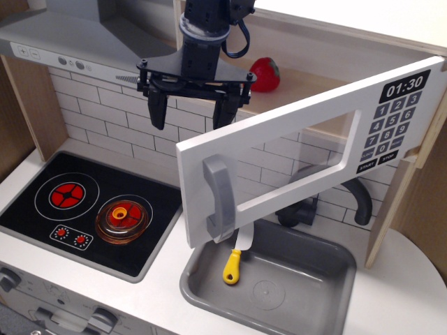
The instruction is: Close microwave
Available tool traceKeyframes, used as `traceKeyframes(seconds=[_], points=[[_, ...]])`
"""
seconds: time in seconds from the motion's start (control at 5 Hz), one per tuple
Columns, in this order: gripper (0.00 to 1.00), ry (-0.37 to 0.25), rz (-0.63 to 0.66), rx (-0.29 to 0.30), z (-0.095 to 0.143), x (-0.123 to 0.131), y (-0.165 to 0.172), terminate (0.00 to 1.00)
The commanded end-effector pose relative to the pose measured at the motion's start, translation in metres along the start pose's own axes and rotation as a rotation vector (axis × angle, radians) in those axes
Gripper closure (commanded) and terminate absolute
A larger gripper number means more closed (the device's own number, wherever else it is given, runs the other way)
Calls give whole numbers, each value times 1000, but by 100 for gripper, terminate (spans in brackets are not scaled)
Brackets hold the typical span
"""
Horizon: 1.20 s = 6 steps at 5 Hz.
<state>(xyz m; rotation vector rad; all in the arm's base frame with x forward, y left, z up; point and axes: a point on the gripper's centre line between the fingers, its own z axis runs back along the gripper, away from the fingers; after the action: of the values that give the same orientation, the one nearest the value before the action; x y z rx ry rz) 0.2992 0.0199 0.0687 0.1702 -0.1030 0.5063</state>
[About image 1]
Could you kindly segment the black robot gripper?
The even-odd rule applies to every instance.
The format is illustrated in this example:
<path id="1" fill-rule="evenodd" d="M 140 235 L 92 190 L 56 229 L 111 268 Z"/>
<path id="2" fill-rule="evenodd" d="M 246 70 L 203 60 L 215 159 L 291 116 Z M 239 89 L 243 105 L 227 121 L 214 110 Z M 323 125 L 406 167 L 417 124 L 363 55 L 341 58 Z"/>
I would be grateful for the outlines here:
<path id="1" fill-rule="evenodd" d="M 256 76 L 225 62 L 220 47 L 188 40 L 178 51 L 141 59 L 137 90 L 148 97 L 152 125 L 163 130 L 168 96 L 203 98 L 216 101 L 213 129 L 231 124 L 240 105 L 248 104 Z"/>

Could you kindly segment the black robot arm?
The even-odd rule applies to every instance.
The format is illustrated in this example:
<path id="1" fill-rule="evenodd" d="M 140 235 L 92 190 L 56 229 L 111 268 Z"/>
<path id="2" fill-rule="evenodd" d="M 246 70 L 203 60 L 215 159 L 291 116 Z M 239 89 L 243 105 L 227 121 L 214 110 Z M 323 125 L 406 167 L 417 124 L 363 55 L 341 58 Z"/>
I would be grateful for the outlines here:
<path id="1" fill-rule="evenodd" d="M 229 125 L 238 109 L 249 104 L 256 75 L 226 63 L 220 54 L 237 59 L 248 52 L 248 47 L 229 52 L 226 40 L 231 26 L 239 26 L 245 39 L 250 39 L 244 18 L 254 11 L 253 1 L 186 2 L 179 20 L 181 49 L 142 59 L 137 65 L 137 90 L 148 99 L 154 127 L 164 128 L 170 96 L 214 101 L 214 128 Z"/>

